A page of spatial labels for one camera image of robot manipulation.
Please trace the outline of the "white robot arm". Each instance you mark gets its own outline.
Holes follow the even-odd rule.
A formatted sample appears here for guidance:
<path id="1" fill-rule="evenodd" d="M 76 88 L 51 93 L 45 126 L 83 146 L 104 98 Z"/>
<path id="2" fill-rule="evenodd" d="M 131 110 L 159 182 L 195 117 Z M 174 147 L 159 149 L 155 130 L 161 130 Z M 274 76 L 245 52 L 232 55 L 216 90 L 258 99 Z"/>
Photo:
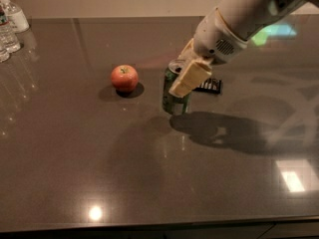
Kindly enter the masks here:
<path id="1" fill-rule="evenodd" d="M 305 3 L 319 0 L 222 0 L 196 27 L 177 57 L 181 66 L 169 93 L 188 95 L 211 76 L 212 68 L 229 62 L 261 29 L 274 24 Z"/>

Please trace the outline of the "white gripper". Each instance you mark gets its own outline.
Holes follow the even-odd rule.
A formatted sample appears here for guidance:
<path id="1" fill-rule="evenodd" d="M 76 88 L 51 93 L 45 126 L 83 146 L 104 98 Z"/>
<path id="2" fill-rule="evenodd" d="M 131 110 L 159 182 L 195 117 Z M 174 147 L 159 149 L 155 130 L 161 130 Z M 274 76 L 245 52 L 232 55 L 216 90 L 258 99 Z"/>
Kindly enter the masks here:
<path id="1" fill-rule="evenodd" d="M 246 49 L 248 42 L 237 37 L 228 27 L 217 8 L 198 24 L 190 39 L 177 57 L 186 64 L 174 80 L 169 93 L 183 98 L 211 77 L 209 62 L 198 56 L 213 59 L 215 64 L 226 64 Z"/>

